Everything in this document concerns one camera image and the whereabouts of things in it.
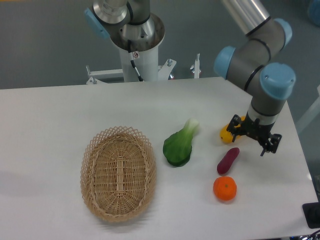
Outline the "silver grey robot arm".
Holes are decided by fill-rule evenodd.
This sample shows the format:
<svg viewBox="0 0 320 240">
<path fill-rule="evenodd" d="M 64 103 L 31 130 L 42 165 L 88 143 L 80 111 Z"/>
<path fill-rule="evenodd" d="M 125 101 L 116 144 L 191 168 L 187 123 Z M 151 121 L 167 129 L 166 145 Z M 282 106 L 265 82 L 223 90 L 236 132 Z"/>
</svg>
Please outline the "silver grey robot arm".
<svg viewBox="0 0 320 240">
<path fill-rule="evenodd" d="M 271 130 L 292 93 L 296 75 L 288 65 L 271 60 L 290 42 L 292 28 L 286 21 L 272 18 L 258 0 L 225 0 L 223 5 L 248 41 L 240 48 L 223 48 L 213 68 L 252 97 L 245 118 L 235 115 L 227 131 L 233 137 L 248 136 L 264 152 L 275 153 L 282 137 Z M 148 0 L 96 0 L 84 16 L 98 36 L 111 39 L 118 48 L 126 82 L 169 78 L 169 65 L 158 66 L 165 27 L 151 13 Z"/>
</svg>

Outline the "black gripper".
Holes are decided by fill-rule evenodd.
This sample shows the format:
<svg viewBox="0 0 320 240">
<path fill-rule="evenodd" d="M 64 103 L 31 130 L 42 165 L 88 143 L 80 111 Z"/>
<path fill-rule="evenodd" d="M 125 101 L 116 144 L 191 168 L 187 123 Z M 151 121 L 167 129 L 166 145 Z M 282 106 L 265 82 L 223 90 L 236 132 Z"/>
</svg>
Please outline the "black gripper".
<svg viewBox="0 0 320 240">
<path fill-rule="evenodd" d="M 271 133 L 273 124 L 261 125 L 260 119 L 257 118 L 255 121 L 249 117 L 245 117 L 244 121 L 241 117 L 235 114 L 230 120 L 226 131 L 232 136 L 231 142 L 234 143 L 238 136 L 246 135 L 256 141 L 262 146 L 262 157 L 265 153 L 277 152 L 279 143 L 282 139 L 282 135 L 278 133 Z"/>
</svg>

